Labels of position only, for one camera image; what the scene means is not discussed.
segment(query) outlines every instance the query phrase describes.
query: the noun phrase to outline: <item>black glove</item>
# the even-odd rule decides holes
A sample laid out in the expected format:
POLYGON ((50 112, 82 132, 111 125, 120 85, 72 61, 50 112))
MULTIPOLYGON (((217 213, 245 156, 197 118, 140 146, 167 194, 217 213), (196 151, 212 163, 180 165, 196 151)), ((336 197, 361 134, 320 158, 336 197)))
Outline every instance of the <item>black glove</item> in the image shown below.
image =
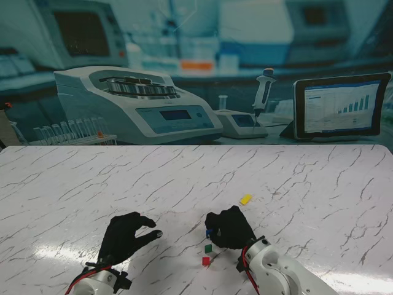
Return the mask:
POLYGON ((220 215, 208 213, 204 222, 211 241, 220 248, 243 249, 250 239, 256 239, 251 226, 239 207, 232 206, 220 215))
POLYGON ((162 236, 162 231, 153 230, 147 235, 136 238, 135 232, 142 226, 156 227, 156 224, 138 212, 113 217, 99 249, 98 262, 113 266, 122 263, 137 250, 162 236))

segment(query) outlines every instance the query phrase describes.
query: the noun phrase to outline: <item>small cube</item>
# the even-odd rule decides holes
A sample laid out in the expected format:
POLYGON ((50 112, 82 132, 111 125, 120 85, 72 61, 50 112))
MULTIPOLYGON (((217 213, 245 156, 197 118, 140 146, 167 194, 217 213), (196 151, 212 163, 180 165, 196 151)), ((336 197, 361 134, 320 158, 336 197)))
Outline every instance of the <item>small cube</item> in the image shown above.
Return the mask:
POLYGON ((208 230, 206 231, 206 238, 209 238, 209 235, 210 235, 212 232, 213 232, 212 229, 208 229, 208 230))
POLYGON ((242 205, 244 206, 245 204, 247 204, 248 202, 250 202, 251 198, 252 198, 251 195, 245 195, 245 196, 243 197, 243 199, 240 200, 240 204, 242 204, 242 205))
POLYGON ((205 254, 208 254, 208 253, 210 253, 210 252, 212 252, 212 251, 213 251, 213 246, 212 246, 211 244, 206 245, 206 246, 204 247, 204 252, 205 252, 205 254))
POLYGON ((210 257, 202 257, 202 265, 209 266, 210 265, 210 257))

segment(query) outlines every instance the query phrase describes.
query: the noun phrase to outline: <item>red block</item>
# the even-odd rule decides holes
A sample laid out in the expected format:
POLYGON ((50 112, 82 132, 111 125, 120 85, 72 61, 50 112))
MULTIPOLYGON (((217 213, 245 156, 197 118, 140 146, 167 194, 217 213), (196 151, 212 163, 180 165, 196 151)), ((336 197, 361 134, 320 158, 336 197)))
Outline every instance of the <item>red block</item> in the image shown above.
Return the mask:
POLYGON ((210 265, 210 257, 202 257, 202 265, 209 266, 210 265))

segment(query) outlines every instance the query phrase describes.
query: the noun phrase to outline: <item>pipette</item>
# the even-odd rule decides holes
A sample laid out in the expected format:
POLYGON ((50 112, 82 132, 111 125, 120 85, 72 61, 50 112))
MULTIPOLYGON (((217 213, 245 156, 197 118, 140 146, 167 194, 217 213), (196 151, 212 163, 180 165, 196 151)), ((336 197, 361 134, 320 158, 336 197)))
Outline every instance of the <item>pipette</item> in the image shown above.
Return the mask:
POLYGON ((254 104, 252 105, 254 107, 255 114, 254 126, 252 128, 253 132, 255 126, 257 125, 257 119, 260 113, 265 109, 268 102, 270 87, 272 83, 276 82, 276 78, 274 77, 273 72, 274 69, 272 68, 264 69, 263 75, 257 78, 257 81, 259 81, 259 88, 257 94, 255 95, 254 104))

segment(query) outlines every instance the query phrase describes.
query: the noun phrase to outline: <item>display screen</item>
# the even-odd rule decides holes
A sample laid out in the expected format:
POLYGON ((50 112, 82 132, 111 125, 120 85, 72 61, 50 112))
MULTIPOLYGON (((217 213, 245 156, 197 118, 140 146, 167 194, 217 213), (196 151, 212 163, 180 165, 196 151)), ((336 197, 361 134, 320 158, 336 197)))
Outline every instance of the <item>display screen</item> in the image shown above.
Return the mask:
POLYGON ((303 9, 306 24, 322 26, 326 24, 326 10, 324 7, 305 7, 303 9))
POLYGON ((188 120, 191 119, 189 112, 184 109, 176 111, 162 111, 160 112, 165 120, 188 120))
POLYGON ((342 132, 372 128, 381 81, 305 88, 305 132, 342 132))
POLYGON ((106 35, 97 14, 58 11, 54 16, 70 56, 109 56, 106 35))
MULTIPOLYGON (((233 120, 239 127, 253 127, 254 120, 250 115, 232 115, 233 120)), ((258 122, 255 122, 255 127, 260 127, 258 122)))

